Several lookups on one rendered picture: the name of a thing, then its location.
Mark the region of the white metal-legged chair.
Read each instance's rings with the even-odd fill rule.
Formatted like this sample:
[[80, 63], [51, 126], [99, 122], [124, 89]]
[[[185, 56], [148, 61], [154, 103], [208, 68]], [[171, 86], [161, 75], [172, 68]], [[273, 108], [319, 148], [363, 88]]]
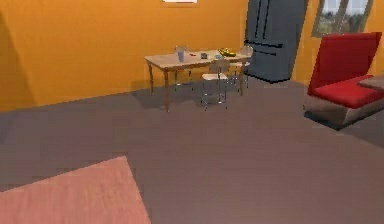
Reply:
[[243, 59], [230, 63], [231, 84], [237, 86], [237, 91], [242, 92], [243, 85], [248, 83], [248, 79], [244, 78], [244, 71], [250, 65], [250, 60], [253, 55], [253, 48], [250, 45], [245, 45], [236, 53], [237, 56], [243, 56]]
[[[209, 72], [202, 75], [202, 90], [200, 102], [204, 105], [204, 110], [209, 105], [222, 104], [228, 108], [227, 103], [227, 83], [229, 78], [226, 72], [229, 71], [230, 61], [227, 59], [214, 60], [209, 65]], [[212, 83], [217, 85], [217, 92], [209, 92], [208, 87], [212, 87]]]
[[[188, 47], [187, 46], [176, 46], [175, 51], [176, 51], [176, 53], [178, 51], [184, 51], [186, 53], [188, 51]], [[180, 83], [178, 81], [178, 70], [176, 70], [174, 72], [174, 84], [175, 84], [174, 91], [175, 92], [177, 92], [179, 90], [180, 86], [192, 86], [192, 77], [191, 77], [192, 70], [190, 68], [187, 68], [186, 72], [188, 73], [188, 81], [186, 83]]]

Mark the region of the wooden dining table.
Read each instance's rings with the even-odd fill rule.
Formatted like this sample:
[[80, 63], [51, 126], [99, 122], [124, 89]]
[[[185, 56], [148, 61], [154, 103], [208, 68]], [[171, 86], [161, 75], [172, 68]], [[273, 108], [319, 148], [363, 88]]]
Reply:
[[[201, 59], [201, 53], [207, 53], [207, 59]], [[219, 54], [218, 50], [206, 50], [206, 51], [192, 51], [185, 53], [184, 62], [179, 62], [177, 53], [145, 56], [144, 59], [148, 65], [148, 71], [150, 76], [150, 94], [154, 92], [154, 75], [153, 68], [159, 69], [164, 78], [165, 85], [165, 109], [169, 111], [169, 74], [176, 70], [200, 68], [210, 65], [214, 60], [214, 56]]]

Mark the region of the dark grey fridge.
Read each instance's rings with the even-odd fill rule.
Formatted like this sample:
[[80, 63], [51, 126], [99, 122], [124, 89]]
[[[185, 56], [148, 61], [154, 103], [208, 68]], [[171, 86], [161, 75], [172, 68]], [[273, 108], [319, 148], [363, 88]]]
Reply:
[[289, 80], [292, 76], [308, 0], [271, 0], [266, 38], [262, 38], [265, 3], [262, 0], [258, 38], [255, 39], [255, 24], [258, 0], [248, 1], [245, 40], [284, 44], [282, 48], [250, 45], [253, 50], [275, 52], [277, 56], [253, 52], [246, 74], [275, 83]]

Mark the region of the red sofa with grey base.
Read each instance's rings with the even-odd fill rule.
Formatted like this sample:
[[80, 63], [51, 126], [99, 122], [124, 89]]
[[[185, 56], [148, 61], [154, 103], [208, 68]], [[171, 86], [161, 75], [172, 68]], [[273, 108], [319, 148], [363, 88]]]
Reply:
[[384, 109], [384, 91], [363, 87], [377, 52], [380, 32], [322, 38], [305, 96], [304, 116], [340, 130]]

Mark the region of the brown table top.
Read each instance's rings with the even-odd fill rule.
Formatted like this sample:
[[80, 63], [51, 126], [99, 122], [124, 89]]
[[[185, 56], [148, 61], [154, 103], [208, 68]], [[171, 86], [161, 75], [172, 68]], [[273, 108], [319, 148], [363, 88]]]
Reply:
[[364, 79], [359, 81], [358, 84], [366, 88], [384, 91], [384, 75], [373, 76], [371, 78]]

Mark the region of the window with grey frame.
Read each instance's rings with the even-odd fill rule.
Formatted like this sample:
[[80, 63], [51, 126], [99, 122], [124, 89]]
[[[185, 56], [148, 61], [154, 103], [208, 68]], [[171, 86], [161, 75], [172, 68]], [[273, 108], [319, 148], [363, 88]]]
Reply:
[[361, 33], [374, 0], [320, 0], [312, 36]]

